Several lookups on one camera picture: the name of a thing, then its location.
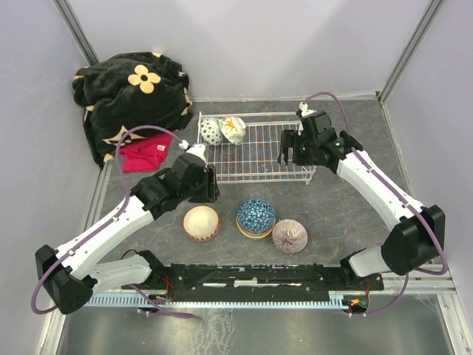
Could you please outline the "white wire dish rack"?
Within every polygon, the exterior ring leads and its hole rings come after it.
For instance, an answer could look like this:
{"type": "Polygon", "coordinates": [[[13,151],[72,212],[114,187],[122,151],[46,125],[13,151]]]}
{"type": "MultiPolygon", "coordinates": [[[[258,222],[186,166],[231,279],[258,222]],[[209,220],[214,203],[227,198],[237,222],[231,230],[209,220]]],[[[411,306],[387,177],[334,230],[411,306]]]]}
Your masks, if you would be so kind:
{"type": "Polygon", "coordinates": [[[246,136],[241,145],[226,139],[206,149],[207,162],[212,165],[218,183],[266,183],[312,180],[314,167],[287,166],[278,163],[280,135],[284,129],[298,129],[293,112],[237,113],[246,124],[246,136]]]}

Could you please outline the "red patterned bowl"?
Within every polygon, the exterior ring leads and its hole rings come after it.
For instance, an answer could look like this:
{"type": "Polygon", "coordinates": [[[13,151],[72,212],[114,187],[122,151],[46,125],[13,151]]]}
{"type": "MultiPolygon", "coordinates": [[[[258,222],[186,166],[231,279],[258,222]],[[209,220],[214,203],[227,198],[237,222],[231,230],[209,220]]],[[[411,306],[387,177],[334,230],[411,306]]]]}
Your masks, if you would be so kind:
{"type": "Polygon", "coordinates": [[[203,140],[213,146],[222,143],[223,136],[215,118],[203,118],[200,123],[200,134],[203,140]]]}

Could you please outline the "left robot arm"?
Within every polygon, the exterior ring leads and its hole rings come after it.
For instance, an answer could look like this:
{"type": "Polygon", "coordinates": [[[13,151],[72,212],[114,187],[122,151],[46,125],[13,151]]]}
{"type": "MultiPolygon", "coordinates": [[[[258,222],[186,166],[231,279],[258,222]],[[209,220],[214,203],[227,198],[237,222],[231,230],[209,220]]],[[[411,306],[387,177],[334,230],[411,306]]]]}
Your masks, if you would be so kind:
{"type": "Polygon", "coordinates": [[[94,294],[115,286],[158,287],[163,281],[162,266],[149,252],[130,262],[99,262],[127,237],[183,201],[213,203],[219,195],[216,173],[205,159],[205,145],[194,144],[172,167],[141,179],[113,211],[85,232],[57,248],[39,248],[35,253],[38,285],[33,293],[44,289],[54,309],[71,314],[94,294]]]}

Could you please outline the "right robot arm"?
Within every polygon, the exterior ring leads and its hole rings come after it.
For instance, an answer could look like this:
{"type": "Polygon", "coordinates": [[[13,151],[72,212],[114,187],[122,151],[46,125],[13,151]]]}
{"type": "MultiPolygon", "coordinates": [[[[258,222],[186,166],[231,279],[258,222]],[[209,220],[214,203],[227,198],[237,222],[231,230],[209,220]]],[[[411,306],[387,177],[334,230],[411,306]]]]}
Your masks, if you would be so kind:
{"type": "Polygon", "coordinates": [[[340,283],[356,289],[371,274],[393,272],[405,276],[443,253],[446,216],[433,205],[425,206],[397,186],[345,131],[337,132],[324,111],[299,109],[298,129],[285,129],[280,136],[278,162],[297,166],[323,166],[349,183],[378,213],[389,235],[382,245],[357,251],[346,258],[339,271],[340,283]]]}

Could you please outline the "blue triangle patterned bowl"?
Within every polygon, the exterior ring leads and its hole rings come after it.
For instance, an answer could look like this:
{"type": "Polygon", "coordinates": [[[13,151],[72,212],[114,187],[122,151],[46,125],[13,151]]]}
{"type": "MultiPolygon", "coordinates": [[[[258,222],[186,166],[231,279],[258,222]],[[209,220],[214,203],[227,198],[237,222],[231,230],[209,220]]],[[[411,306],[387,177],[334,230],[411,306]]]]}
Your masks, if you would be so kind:
{"type": "Polygon", "coordinates": [[[265,200],[247,200],[239,207],[236,218],[240,226],[247,231],[260,233],[266,231],[274,224],[276,211],[265,200]]]}

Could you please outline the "red cloth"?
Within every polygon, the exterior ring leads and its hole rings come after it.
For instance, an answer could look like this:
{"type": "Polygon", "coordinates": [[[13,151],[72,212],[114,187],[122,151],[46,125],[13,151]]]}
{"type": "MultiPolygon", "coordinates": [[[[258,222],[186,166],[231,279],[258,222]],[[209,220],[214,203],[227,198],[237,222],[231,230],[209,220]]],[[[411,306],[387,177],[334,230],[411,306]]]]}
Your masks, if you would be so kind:
{"type": "Polygon", "coordinates": [[[153,137],[127,143],[120,148],[125,173],[156,171],[168,155],[172,136],[159,133],[153,137]]]}

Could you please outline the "purple striped bowl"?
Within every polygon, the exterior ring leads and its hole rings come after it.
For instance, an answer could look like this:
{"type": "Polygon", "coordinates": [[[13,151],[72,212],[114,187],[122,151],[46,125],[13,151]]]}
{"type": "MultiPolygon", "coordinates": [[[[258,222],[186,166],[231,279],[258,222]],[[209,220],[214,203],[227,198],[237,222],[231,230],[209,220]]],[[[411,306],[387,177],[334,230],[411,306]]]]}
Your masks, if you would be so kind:
{"type": "Polygon", "coordinates": [[[293,219],[284,219],[276,223],[271,234],[272,244],[286,255],[299,254],[308,244],[305,227],[293,219]]]}

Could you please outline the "black floral fleece blanket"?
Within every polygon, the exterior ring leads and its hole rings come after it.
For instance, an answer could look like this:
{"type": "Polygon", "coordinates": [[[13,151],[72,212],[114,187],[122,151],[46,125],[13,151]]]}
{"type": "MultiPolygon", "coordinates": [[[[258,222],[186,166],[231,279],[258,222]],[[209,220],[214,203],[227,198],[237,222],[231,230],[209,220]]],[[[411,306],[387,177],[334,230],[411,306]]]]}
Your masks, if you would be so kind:
{"type": "Polygon", "coordinates": [[[155,135],[153,126],[185,129],[193,117],[190,78],[182,64],[161,53],[121,53],[80,68],[73,99],[85,109],[84,133],[93,161],[103,166],[116,145],[155,135]]]}

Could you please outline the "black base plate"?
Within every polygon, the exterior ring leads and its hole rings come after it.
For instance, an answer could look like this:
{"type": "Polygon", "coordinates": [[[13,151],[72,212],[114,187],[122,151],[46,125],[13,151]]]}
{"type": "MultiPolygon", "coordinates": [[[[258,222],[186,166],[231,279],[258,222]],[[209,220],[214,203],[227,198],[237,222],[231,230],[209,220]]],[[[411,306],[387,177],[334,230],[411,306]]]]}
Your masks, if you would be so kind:
{"type": "Polygon", "coordinates": [[[331,291],[382,291],[380,274],[357,277],[342,266],[185,265],[162,267],[140,290],[168,291],[178,302],[327,301],[331,291]]]}

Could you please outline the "aluminium frame rail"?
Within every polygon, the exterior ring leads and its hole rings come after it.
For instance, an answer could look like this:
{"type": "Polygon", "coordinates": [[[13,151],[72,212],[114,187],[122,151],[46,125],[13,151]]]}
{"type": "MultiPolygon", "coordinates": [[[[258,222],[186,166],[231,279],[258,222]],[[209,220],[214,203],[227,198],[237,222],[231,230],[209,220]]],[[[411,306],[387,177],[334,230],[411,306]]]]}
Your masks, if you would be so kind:
{"type": "Polygon", "coordinates": [[[342,267],[149,265],[139,256],[95,266],[82,280],[59,273],[55,302],[64,314],[85,305],[151,308],[367,307],[375,295],[451,293],[448,277],[418,272],[351,277],[342,267]]]}

